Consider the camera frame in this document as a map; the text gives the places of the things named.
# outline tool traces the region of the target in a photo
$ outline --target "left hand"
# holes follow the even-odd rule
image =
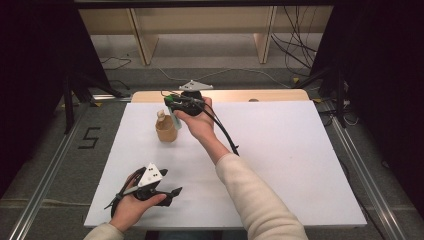
[[[128,184],[127,188],[133,186],[134,180]],[[146,201],[140,201],[133,194],[123,197],[116,207],[115,214],[109,224],[116,227],[119,231],[125,232],[128,228],[136,224],[141,216],[150,207],[162,202],[166,198],[165,194],[154,195]]]

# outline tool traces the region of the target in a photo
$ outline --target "beige sleeve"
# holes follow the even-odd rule
[[[226,154],[216,165],[249,239],[308,239],[302,224],[243,159]]]
[[[103,223],[85,236],[84,240],[123,240],[124,234],[109,223]]]

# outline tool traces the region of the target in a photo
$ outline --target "white paper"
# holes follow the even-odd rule
[[[128,175],[155,163],[168,174],[157,187],[183,187],[170,207],[152,207],[136,226],[144,229],[241,228],[215,168],[183,123],[173,143],[155,132],[163,103],[127,105],[85,226],[110,220],[109,204]],[[311,101],[215,103],[214,110],[238,152],[305,226],[364,226],[321,119]],[[215,132],[229,147],[216,126]]]

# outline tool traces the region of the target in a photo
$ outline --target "person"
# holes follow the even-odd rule
[[[206,103],[205,110],[212,114],[212,99],[203,99]],[[271,187],[246,161],[231,153],[217,138],[214,122],[207,114],[201,113],[193,117],[178,110],[174,114],[187,124],[190,133],[200,142],[214,163],[217,176],[225,185],[240,215],[248,239],[308,239],[303,225]],[[123,232],[135,224],[148,208],[164,198],[165,196],[156,195],[143,202],[132,195],[125,196],[112,220],[94,228],[85,240],[123,239]]]

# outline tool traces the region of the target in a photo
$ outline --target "bottle cap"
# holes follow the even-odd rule
[[[157,112],[157,116],[159,122],[165,120],[165,112],[163,111],[163,109]]]

